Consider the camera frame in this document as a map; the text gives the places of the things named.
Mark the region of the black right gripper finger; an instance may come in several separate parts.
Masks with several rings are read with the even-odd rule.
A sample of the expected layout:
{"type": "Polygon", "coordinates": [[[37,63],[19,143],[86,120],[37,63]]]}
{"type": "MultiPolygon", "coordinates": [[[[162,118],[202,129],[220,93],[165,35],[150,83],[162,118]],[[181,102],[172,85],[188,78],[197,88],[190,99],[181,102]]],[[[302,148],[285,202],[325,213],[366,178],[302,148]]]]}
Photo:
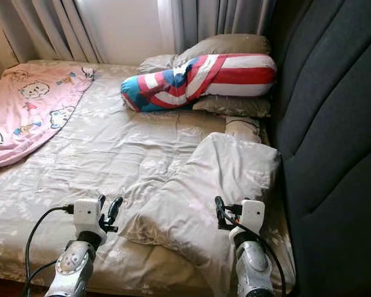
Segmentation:
{"type": "Polygon", "coordinates": [[[229,230],[229,223],[227,222],[227,218],[225,217],[226,206],[221,196],[215,197],[215,204],[218,229],[229,230]]]}

